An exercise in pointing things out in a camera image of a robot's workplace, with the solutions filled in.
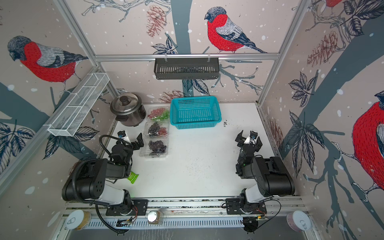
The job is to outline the red grape bunch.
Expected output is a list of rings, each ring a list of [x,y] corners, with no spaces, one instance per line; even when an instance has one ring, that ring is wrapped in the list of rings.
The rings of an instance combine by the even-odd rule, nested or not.
[[[158,136],[167,136],[168,135],[166,128],[159,128],[157,133],[158,133]]]
[[[157,116],[161,115],[166,109],[165,108],[157,108],[150,112],[148,115],[149,119],[156,119]]]

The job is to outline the clear plastic clamshell container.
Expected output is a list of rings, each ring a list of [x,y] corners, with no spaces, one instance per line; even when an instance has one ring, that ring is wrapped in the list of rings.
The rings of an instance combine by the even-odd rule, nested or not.
[[[168,121],[170,119],[170,107],[160,106],[149,109],[148,121]]]

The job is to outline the green grape bunch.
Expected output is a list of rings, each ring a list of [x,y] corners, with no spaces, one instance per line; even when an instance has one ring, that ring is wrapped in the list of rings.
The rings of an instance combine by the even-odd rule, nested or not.
[[[167,121],[170,119],[170,111],[165,110],[161,115],[157,116],[157,121]]]

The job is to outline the dark purple grape bunch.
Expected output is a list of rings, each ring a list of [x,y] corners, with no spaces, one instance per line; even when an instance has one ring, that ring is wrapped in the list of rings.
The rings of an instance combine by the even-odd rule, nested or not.
[[[164,155],[167,150],[167,146],[164,144],[163,141],[160,141],[160,140],[150,141],[149,148],[151,150],[150,156]]]

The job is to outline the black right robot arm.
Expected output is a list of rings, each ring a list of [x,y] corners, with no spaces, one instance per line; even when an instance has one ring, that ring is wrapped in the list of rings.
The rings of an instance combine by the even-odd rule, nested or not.
[[[256,181],[253,187],[240,193],[240,209],[249,213],[258,204],[273,196],[292,196],[296,188],[294,181],[280,157],[264,158],[257,152],[263,143],[257,132],[251,131],[248,137],[240,132],[235,142],[240,148],[236,163],[236,174],[241,179]]]

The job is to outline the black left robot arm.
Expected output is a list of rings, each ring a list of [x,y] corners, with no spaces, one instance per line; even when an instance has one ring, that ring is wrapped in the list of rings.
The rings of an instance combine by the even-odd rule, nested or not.
[[[128,179],[133,175],[133,153],[144,147],[143,134],[134,142],[129,141],[124,131],[118,132],[117,137],[102,135],[99,144],[108,157],[78,161],[62,188],[62,198],[130,212],[134,203],[129,191],[108,186],[106,180]]]

